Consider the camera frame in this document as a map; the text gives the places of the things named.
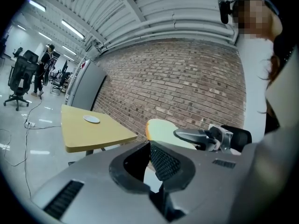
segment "metal pipe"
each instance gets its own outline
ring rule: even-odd
[[[226,28],[220,28],[217,26],[213,26],[213,25],[209,25],[209,24],[197,24],[197,23],[171,23],[171,24],[166,24],[166,25],[161,25],[161,26],[156,26],[153,28],[146,28],[143,29],[141,31],[137,31],[133,34],[127,35],[113,43],[111,43],[110,45],[107,46],[108,48],[111,48],[112,46],[118,44],[118,43],[122,43],[127,39],[130,39],[134,36],[140,36],[143,35],[144,33],[149,33],[149,32],[159,32],[159,31],[163,31],[163,30],[170,30],[170,29],[176,29],[176,28],[180,28],[180,29],[201,29],[201,30],[208,30],[208,31],[213,31],[213,32],[218,32],[218,33],[223,33],[225,35],[233,35],[234,32],[233,30],[227,30]]]
[[[159,36],[159,35],[171,35],[171,34],[174,34],[174,35],[178,35],[178,34],[207,35],[207,36],[211,36],[211,37],[216,37],[216,38],[220,38],[220,39],[223,39],[223,40],[227,40],[229,42],[231,42],[233,40],[232,38],[229,38],[229,37],[226,37],[226,36],[221,36],[221,35],[218,35],[218,34],[209,33],[209,32],[169,31],[169,32],[161,32],[161,33],[155,33],[155,34],[149,34],[149,35],[142,35],[140,37],[136,37],[136,38],[133,38],[133,39],[130,39],[130,40],[118,43],[118,44],[116,44],[116,45],[114,45],[112,47],[109,47],[109,48],[112,49],[112,48],[121,46],[121,45],[123,45],[125,43],[133,42],[133,41],[140,40],[140,39],[147,38],[147,37]]]
[[[109,44],[111,41],[115,40],[116,38],[118,38],[122,35],[125,35],[125,34],[131,32],[131,31],[134,31],[134,30],[136,30],[140,27],[150,25],[150,24],[154,24],[154,23],[159,23],[159,22],[164,22],[164,21],[173,21],[173,20],[176,20],[176,21],[179,21],[179,20],[196,20],[196,21],[209,21],[209,22],[212,21],[212,22],[215,22],[215,23],[222,24],[219,17],[210,16],[210,15],[173,15],[173,16],[169,16],[169,17],[156,18],[156,19],[140,22],[137,25],[131,26],[130,28],[121,31],[119,34],[114,35],[113,37],[108,39],[106,42],[101,44],[100,48],[104,47],[107,44]]]

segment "gray machine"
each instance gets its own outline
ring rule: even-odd
[[[106,72],[91,60],[83,61],[76,68],[66,92],[65,104],[76,108],[91,110],[94,99],[104,81]]]
[[[158,141],[120,146],[72,164],[32,201],[53,223],[250,222],[284,188],[298,128],[270,133],[240,156]],[[149,161],[163,181],[157,193],[143,183]]]

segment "yellow table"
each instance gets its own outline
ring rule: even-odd
[[[87,111],[62,105],[62,134],[68,153],[86,151],[92,154],[94,149],[132,141],[137,135],[107,114]],[[100,120],[99,124],[86,121],[83,116],[92,115]]]

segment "dark hair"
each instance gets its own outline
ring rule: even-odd
[[[51,44],[49,47],[51,48],[52,51],[54,51],[55,46],[53,44]]]
[[[245,27],[244,16],[239,16],[240,13],[244,13],[245,11],[245,6],[246,6],[245,1],[250,1],[250,0],[236,0],[232,9],[233,20],[235,23],[238,24],[239,29],[244,29]],[[268,7],[273,13],[277,14],[269,2],[265,0],[262,1],[266,5],[266,7]],[[279,57],[277,55],[273,54],[270,58],[270,62],[271,62],[271,69],[270,71],[268,71],[268,77],[266,78],[266,80],[268,80],[267,88],[273,83],[273,81],[276,79],[276,77],[279,75],[281,71]],[[266,100],[266,104],[267,104],[267,113],[270,116],[275,117],[275,113],[272,110],[272,107],[270,106],[267,100]]]

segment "white floor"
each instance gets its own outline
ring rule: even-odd
[[[0,128],[4,128],[11,133],[0,130],[0,167],[6,179],[16,194],[29,198],[29,191],[25,180],[24,162],[17,167],[12,167],[4,159],[6,149],[6,159],[16,164],[24,160],[25,154],[25,134],[27,129],[24,121],[29,111],[39,104],[39,97],[30,95],[33,85],[28,94],[24,95],[25,100],[29,100],[29,107],[25,103],[19,102],[19,111],[16,111],[16,101],[8,102],[3,106],[4,100],[8,99],[13,92],[7,85],[9,72],[13,62],[5,59],[3,67],[0,67]],[[50,94],[50,84],[43,88],[42,103],[30,114],[30,121],[38,127],[61,125],[61,104],[64,103],[64,93],[60,96]],[[44,130],[29,130],[28,133],[28,158],[26,160],[27,180],[33,195],[50,178],[57,175],[68,167],[68,162],[77,161],[85,156],[85,152],[67,153],[64,149],[61,127],[54,127]],[[155,173],[147,168],[144,182],[151,186],[152,191],[158,192],[161,182],[156,178]]]

